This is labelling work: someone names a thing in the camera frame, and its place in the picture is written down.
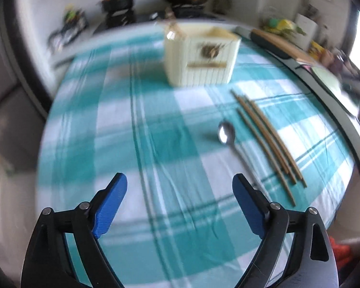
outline teal and white tablecloth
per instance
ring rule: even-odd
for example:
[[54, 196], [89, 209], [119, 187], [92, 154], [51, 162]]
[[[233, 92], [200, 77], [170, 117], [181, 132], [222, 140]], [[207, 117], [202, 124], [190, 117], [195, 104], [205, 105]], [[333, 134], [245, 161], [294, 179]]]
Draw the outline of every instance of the teal and white tablecloth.
[[[297, 161], [308, 188], [290, 188], [293, 208], [261, 148], [236, 112], [230, 90], [256, 101]], [[234, 287], [257, 246], [232, 194], [246, 171], [217, 139], [220, 121], [236, 128], [273, 201], [319, 209], [326, 226], [344, 195], [353, 158], [324, 107], [279, 61], [243, 40], [227, 85], [172, 88], [161, 34], [78, 55], [51, 109], [39, 157], [38, 210], [74, 208], [117, 172], [128, 191], [99, 242], [126, 287]], [[85, 272], [69, 239], [79, 277]], [[274, 271], [286, 262], [287, 238]]]

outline checkered tablecloth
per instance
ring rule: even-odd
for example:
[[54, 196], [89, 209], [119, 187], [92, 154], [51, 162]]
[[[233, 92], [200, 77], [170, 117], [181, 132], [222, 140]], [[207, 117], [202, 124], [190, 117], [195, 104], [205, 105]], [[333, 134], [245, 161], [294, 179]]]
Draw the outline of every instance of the checkered tablecloth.
[[[256, 101], [297, 161], [308, 188], [290, 188], [293, 208], [263, 151], [236, 112], [230, 90]], [[244, 39], [227, 85], [172, 88], [163, 69], [163, 36], [123, 40], [72, 62], [41, 145], [38, 210], [73, 209], [117, 172], [128, 191], [100, 244], [126, 287], [234, 287], [257, 246], [231, 188], [244, 173], [219, 143], [222, 120], [273, 201], [319, 209], [328, 226], [354, 166], [338, 127], [290, 70]], [[274, 276], [286, 262], [290, 237]], [[73, 239], [79, 277], [88, 283]]]

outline spoon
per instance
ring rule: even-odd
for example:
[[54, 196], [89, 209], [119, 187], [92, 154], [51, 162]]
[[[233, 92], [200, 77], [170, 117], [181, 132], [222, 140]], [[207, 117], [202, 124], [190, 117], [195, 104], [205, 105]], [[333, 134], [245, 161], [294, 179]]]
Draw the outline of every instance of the spoon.
[[220, 143], [224, 145], [228, 145], [231, 150], [238, 156], [240, 162], [244, 165], [246, 171], [248, 171], [250, 177], [254, 180], [254, 184], [258, 187], [259, 190], [264, 194], [264, 196], [269, 197], [268, 193], [264, 189], [264, 185], [259, 179], [258, 175], [254, 172], [254, 170], [250, 167], [247, 160], [242, 156], [242, 154], [237, 150], [237, 147], [234, 144], [234, 140], [236, 137], [236, 132], [234, 126], [229, 121], [222, 121], [219, 124], [217, 129], [217, 135]]

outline cutting board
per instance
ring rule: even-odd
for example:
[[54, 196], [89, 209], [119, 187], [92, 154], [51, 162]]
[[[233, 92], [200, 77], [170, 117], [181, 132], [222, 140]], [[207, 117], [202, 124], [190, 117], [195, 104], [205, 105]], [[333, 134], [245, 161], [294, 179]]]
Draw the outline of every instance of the cutting board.
[[274, 53], [277, 56], [280, 55], [278, 55], [277, 53], [275, 53], [275, 51], [272, 50], [273, 47], [276, 47], [284, 54], [286, 54], [285, 57], [289, 56], [294, 60], [305, 64], [310, 64], [310, 65], [317, 64], [316, 61], [312, 57], [310, 57], [306, 52], [304, 52], [294, 44], [288, 42], [284, 38], [277, 36], [275, 34], [265, 32], [259, 29], [253, 29], [251, 33], [251, 40], [254, 41], [256, 44], [258, 44], [259, 46], [267, 50], [270, 50], [272, 53]]

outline chopstick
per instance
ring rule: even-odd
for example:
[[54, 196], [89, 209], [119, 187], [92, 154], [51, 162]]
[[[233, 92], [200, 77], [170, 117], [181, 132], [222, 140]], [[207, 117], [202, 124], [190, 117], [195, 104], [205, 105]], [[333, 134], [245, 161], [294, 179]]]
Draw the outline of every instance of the chopstick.
[[289, 167], [287, 161], [285, 160], [284, 155], [282, 154], [281, 150], [275, 143], [272, 135], [268, 132], [267, 128], [264, 126], [262, 121], [256, 116], [256, 114], [253, 112], [253, 110], [250, 108], [250, 106], [247, 105], [245, 100], [241, 96], [237, 95], [233, 90], [231, 92], [232, 92], [233, 96], [236, 98], [236, 100], [240, 103], [240, 105], [247, 112], [247, 114], [250, 116], [250, 118], [253, 120], [255, 125], [258, 127], [258, 129], [260, 130], [263, 137], [266, 139], [268, 145], [271, 147], [271, 150], [275, 154], [275, 157], [279, 161], [284, 172], [286, 174], [289, 174], [292, 178], [293, 183], [296, 184], [297, 183], [296, 177], [293, 174], [291, 168]]
[[271, 154], [271, 152], [269, 151], [269, 149], [267, 148], [266, 144], [264, 143], [264, 140], [261, 138], [260, 134], [258, 134], [258, 132], [256, 131], [256, 129], [254, 128], [254, 126], [250, 123], [250, 121], [245, 117], [245, 114], [242, 112], [241, 109], [237, 108], [237, 112], [240, 114], [241, 118], [244, 120], [244, 123], [250, 128], [250, 130], [252, 131], [252, 133], [254, 134], [254, 136], [256, 137], [257, 141], [259, 142], [260, 146], [263, 148], [264, 152], [266, 153], [268, 159], [271, 161], [271, 163], [273, 164], [273, 168], [275, 169], [277, 175], [279, 176], [282, 185], [284, 186], [285, 190], [287, 191], [287, 194], [289, 196], [289, 198], [291, 199], [291, 203], [292, 205], [295, 207], [296, 206], [296, 201], [293, 198], [292, 192], [288, 187], [287, 182], [285, 181], [285, 178], [282, 174], [282, 171], [279, 168], [279, 165], [277, 164], [275, 158], [273, 157], [273, 155]]
[[252, 106], [252, 108], [254, 109], [256, 114], [261, 118], [261, 120], [263, 121], [265, 126], [268, 128], [268, 130], [270, 131], [270, 133], [272, 134], [272, 136], [274, 137], [274, 139], [278, 143], [279, 147], [281, 148], [281, 150], [284, 152], [284, 154], [287, 157], [289, 163], [291, 164], [293, 170], [295, 171], [297, 177], [301, 180], [303, 186], [307, 187], [307, 183], [305, 182], [305, 180], [304, 180], [304, 178], [303, 178], [303, 176], [301, 174], [301, 171], [300, 171], [298, 165], [296, 164], [296, 161], [293, 159], [291, 153], [289, 152], [289, 150], [285, 146], [284, 142], [281, 140], [281, 138], [280, 138], [279, 134], [277, 133], [277, 131], [275, 130], [275, 128], [272, 126], [272, 124], [270, 123], [268, 118], [263, 114], [263, 112], [255, 104], [254, 101], [251, 101], [250, 99], [248, 99], [248, 102], [250, 103], [250, 105]]

